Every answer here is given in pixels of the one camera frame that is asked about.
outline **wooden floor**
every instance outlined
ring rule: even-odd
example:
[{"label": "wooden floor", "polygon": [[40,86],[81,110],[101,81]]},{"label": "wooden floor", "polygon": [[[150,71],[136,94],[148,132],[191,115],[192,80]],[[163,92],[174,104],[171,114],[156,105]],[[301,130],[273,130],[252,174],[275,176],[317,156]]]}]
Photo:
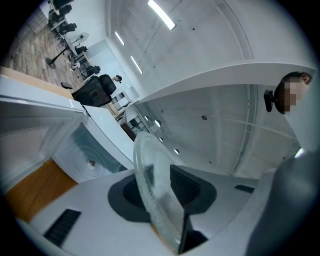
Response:
[{"label": "wooden floor", "polygon": [[8,56],[2,61],[1,66],[60,87],[61,82],[67,82],[72,85],[73,93],[83,85],[83,78],[79,71],[70,70],[71,65],[67,62],[67,54],[70,52],[65,51],[65,55],[62,54],[55,61],[55,69],[46,63],[46,57],[53,59],[63,49],[48,25],[38,33],[24,26],[13,41]]},{"label": "wooden floor", "polygon": [[5,195],[13,214],[29,222],[43,207],[77,185],[50,160],[25,177]]}]

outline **clear plastic container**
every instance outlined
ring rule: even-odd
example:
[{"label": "clear plastic container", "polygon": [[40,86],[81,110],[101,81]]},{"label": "clear plastic container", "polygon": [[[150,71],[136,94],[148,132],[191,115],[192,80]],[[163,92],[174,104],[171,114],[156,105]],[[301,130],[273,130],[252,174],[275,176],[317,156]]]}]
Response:
[{"label": "clear plastic container", "polygon": [[184,209],[170,186],[171,152],[152,134],[141,132],[134,141],[135,177],[143,204],[158,234],[178,252],[183,232]]}]

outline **black slot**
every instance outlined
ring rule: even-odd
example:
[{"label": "black slot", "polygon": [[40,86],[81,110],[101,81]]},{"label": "black slot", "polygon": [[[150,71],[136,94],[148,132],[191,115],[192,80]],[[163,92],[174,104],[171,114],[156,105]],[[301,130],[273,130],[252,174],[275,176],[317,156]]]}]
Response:
[{"label": "black slot", "polygon": [[247,192],[247,193],[250,193],[250,194],[252,194],[255,191],[254,187],[241,185],[241,184],[236,185],[234,188],[236,190],[241,190],[241,191],[244,191],[244,192]]},{"label": "black slot", "polygon": [[61,247],[80,214],[80,211],[66,209],[44,234],[44,237]]}]

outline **black hair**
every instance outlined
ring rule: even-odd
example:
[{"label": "black hair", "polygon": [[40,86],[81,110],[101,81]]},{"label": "black hair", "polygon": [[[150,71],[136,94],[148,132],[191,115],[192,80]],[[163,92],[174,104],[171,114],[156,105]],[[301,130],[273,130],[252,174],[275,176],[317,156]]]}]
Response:
[{"label": "black hair", "polygon": [[117,78],[119,78],[119,83],[121,84],[121,81],[122,81],[122,76],[120,75],[116,75]]},{"label": "black hair", "polygon": [[300,81],[300,78],[302,75],[308,75],[309,77],[311,77],[309,74],[304,73],[304,72],[291,72],[287,75],[285,75],[280,83],[278,84],[278,86],[276,87],[275,91],[274,91],[274,105],[276,107],[276,109],[281,113],[281,114],[285,114],[288,109],[286,109],[288,106],[285,106],[284,104],[284,96],[285,96],[285,83],[289,83],[292,81]]}]

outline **white cabinet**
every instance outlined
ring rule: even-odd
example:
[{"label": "white cabinet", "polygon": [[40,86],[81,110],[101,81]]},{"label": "white cabinet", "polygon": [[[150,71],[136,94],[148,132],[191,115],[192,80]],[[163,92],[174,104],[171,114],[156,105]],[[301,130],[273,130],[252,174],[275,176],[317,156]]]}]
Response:
[{"label": "white cabinet", "polygon": [[4,192],[50,158],[78,183],[134,166],[133,141],[107,109],[4,76],[0,109]]}]

